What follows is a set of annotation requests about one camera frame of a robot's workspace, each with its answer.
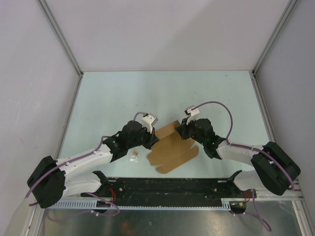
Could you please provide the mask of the brown cardboard box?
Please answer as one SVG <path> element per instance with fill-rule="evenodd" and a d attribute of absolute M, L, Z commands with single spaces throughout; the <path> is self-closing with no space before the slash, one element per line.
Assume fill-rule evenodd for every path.
<path fill-rule="evenodd" d="M 159 141 L 155 143 L 147 159 L 160 174 L 167 174 L 192 160 L 199 154 L 195 140 L 183 140 L 176 128 L 180 123 L 176 120 L 155 132 Z"/>

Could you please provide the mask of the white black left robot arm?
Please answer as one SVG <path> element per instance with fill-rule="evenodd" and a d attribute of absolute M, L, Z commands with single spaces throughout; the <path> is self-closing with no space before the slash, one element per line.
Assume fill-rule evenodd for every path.
<path fill-rule="evenodd" d="M 110 188 L 108 178 L 96 167 L 112 163 L 127 155 L 132 148 L 151 149 L 159 141 L 152 115 L 141 122 L 129 121 L 113 136 L 103 136 L 97 147 L 78 157 L 54 160 L 44 157 L 33 171 L 26 196 L 33 195 L 41 208 L 48 208 L 71 195 L 105 197 Z"/>

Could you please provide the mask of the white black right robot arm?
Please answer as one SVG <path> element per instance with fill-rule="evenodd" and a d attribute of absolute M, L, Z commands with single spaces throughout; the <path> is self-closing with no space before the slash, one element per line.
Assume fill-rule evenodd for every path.
<path fill-rule="evenodd" d="M 277 143 L 269 141 L 262 146 L 231 143 L 214 132 L 207 118 L 190 122 L 183 119 L 176 131 L 183 140 L 191 138 L 201 144 L 211 159 L 233 160 L 254 168 L 252 171 L 236 171 L 229 178 L 227 192 L 232 197 L 239 197 L 249 189 L 267 189 L 281 196 L 286 190 L 294 189 L 294 181 L 301 173 Z"/>

